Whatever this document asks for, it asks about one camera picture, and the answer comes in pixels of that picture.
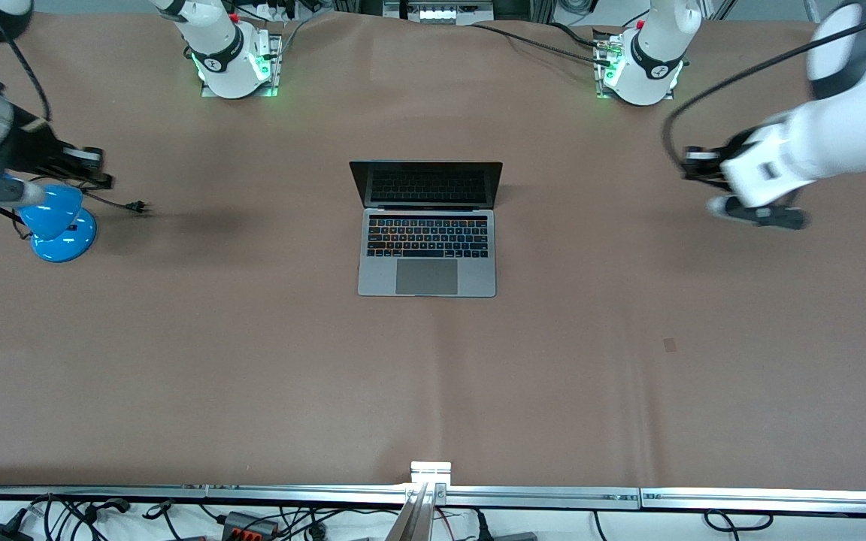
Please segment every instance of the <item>blue lamp shade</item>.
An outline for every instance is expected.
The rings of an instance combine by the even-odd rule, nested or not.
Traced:
[[[96,224],[92,214],[82,208],[82,192],[63,184],[42,189],[44,201],[18,209],[32,233],[32,251],[50,263],[65,263],[86,253],[95,240]]]

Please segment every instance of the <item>red wire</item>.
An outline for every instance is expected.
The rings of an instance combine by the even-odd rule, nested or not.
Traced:
[[[450,527],[450,521],[447,520],[447,514],[443,513],[443,510],[440,507],[436,508],[437,513],[440,513],[440,517],[443,517],[443,525],[447,527],[447,531],[450,532],[450,541],[456,541],[456,536],[453,535],[453,528]]]

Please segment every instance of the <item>brown table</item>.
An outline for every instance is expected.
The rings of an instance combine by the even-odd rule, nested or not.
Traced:
[[[582,52],[554,28],[503,28]],[[710,22],[680,99],[807,41]],[[710,218],[588,65],[472,28],[331,14],[272,99],[198,97],[171,23],[37,14],[61,137],[107,151],[92,251],[0,218],[0,483],[866,489],[866,175],[800,233]],[[9,96],[38,110],[0,46]],[[803,59],[688,114],[718,144],[805,99]],[[501,160],[498,297],[360,298],[351,159]]]

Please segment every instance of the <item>laptop touchpad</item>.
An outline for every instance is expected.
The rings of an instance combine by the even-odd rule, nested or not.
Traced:
[[[455,259],[396,260],[396,294],[456,295]]]

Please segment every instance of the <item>blue lamp base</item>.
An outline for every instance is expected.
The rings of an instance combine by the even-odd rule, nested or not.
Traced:
[[[42,260],[49,263],[65,263],[86,253],[95,240],[97,228],[92,214],[82,209],[76,215],[72,225],[62,231],[58,237],[45,240],[34,234],[29,243],[35,255]]]

